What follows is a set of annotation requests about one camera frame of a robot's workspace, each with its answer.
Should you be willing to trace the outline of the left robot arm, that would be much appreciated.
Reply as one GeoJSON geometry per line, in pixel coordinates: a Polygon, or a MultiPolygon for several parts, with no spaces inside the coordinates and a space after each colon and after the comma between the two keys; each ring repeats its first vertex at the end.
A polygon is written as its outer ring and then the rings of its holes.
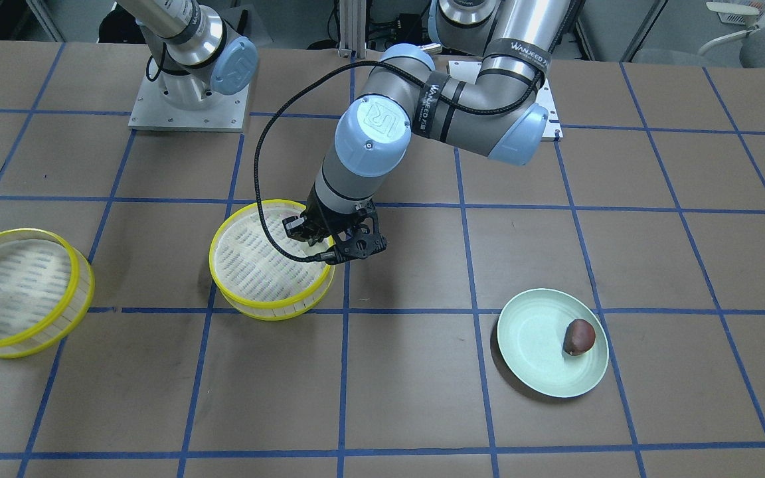
{"type": "Polygon", "coordinates": [[[373,196],[414,137],[504,163],[528,163],[549,123],[549,110],[537,94],[577,4],[431,2],[429,36],[478,57],[477,78],[452,78],[413,44],[391,46],[370,62],[361,94],[338,121],[306,209],[283,221],[286,237],[310,246],[334,239],[328,251],[313,257],[328,264],[383,251],[373,196]]]}

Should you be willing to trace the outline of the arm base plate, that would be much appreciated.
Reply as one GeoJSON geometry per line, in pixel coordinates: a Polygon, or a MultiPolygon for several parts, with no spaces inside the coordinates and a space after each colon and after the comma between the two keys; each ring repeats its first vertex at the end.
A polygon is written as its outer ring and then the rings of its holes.
{"type": "MultiPolygon", "coordinates": [[[[462,80],[473,84],[477,79],[477,74],[481,69],[479,61],[449,60],[447,63],[447,72],[456,80],[462,80]]],[[[564,137],[562,124],[556,112],[553,91],[549,81],[545,80],[535,97],[535,103],[542,106],[549,112],[549,118],[541,134],[541,141],[556,141],[564,137]]]]}
{"type": "Polygon", "coordinates": [[[139,131],[243,132],[251,86],[219,94],[166,57],[162,72],[150,60],[128,126],[139,131]]]}

